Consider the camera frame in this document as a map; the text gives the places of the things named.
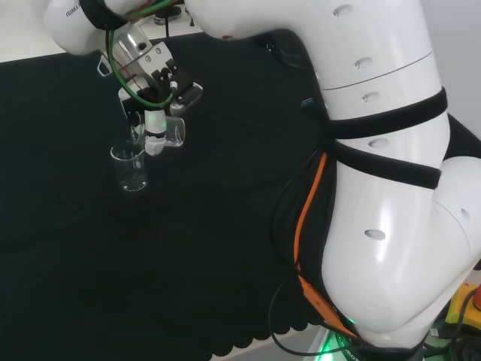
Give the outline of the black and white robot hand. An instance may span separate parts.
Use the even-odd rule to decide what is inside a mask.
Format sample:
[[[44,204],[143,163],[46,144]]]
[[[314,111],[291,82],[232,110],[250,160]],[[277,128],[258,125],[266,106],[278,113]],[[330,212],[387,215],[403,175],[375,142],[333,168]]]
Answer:
[[[150,156],[158,156],[167,147],[182,146],[186,137],[183,117],[201,98],[203,87],[173,59],[150,75],[140,75],[137,70],[128,74],[127,85],[141,100],[132,98],[123,88],[118,96],[133,143]]]

